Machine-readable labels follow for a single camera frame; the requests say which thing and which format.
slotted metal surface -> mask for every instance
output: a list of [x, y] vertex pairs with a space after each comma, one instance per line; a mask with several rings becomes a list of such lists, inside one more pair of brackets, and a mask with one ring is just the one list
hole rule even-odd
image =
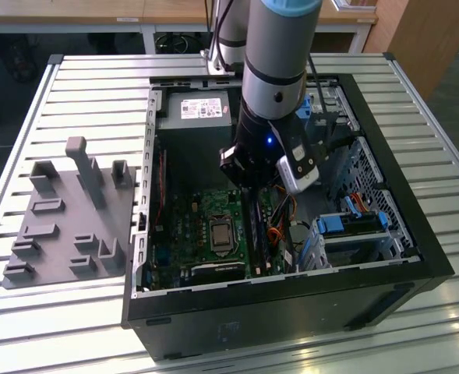
[[[456, 276], [379, 326], [155, 364], [119, 326], [123, 277], [19, 290], [0, 286], [0, 372], [459, 372], [459, 155], [396, 63], [381, 55], [314, 56], [319, 72], [352, 73], [443, 245]], [[0, 182], [0, 282], [37, 159], [58, 170], [70, 135], [109, 168], [138, 168], [148, 78], [206, 75], [197, 56], [76, 56], [50, 66]], [[134, 211], [131, 221], [136, 220]]]

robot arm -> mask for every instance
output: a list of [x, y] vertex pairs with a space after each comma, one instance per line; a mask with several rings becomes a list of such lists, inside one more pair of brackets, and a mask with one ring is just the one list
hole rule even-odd
[[287, 190], [299, 193], [319, 177], [295, 110], [305, 94], [321, 5], [322, 0], [250, 2], [237, 135], [235, 145], [221, 151], [221, 169], [236, 185], [260, 188], [277, 168]]

motherboard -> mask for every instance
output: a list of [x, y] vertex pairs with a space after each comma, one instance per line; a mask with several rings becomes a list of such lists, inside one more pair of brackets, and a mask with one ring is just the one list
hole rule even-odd
[[173, 196], [161, 230], [154, 248], [154, 288], [249, 277], [238, 190]]

